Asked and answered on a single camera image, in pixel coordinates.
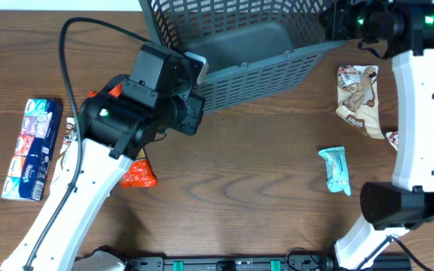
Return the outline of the beige cookie bag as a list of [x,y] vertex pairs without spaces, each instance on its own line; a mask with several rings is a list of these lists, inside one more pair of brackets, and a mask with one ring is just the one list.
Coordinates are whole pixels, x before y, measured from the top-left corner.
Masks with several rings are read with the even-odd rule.
[[372,139],[381,131],[377,97],[377,65],[341,65],[337,71],[336,114]]

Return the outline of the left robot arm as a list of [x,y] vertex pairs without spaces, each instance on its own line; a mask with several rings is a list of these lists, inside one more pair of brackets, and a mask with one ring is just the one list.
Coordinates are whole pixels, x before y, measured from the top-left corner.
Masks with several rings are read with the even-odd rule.
[[78,139],[34,224],[2,270],[70,270],[113,187],[158,133],[196,133],[205,99],[192,92],[209,69],[206,58],[151,42],[133,70],[114,76],[84,100]]

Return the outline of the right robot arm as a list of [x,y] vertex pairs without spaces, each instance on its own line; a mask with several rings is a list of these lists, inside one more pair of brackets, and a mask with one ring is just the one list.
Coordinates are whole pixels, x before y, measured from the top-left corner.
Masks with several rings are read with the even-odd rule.
[[391,182],[368,182],[362,214],[322,258],[324,270],[376,268],[380,253],[434,221],[434,1],[336,1],[319,20],[330,41],[361,50],[387,42],[398,92],[399,143]]

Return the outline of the orange cookie package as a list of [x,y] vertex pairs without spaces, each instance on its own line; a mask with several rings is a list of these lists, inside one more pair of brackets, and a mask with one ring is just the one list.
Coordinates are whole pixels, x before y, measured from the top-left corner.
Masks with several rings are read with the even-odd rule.
[[119,182],[122,187],[153,187],[157,184],[143,148]]

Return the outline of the teal snack wrapper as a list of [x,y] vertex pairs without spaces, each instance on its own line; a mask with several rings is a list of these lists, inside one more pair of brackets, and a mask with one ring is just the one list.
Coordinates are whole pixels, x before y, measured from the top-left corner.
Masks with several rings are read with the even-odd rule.
[[343,146],[325,148],[318,152],[325,161],[327,187],[332,193],[344,192],[351,196],[350,177]]

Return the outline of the Kleenex tissue multipack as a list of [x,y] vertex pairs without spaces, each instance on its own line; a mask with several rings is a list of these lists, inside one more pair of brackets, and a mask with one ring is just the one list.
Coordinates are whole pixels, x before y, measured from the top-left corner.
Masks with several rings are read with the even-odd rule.
[[43,194],[63,108],[54,99],[28,99],[2,198],[36,201]]

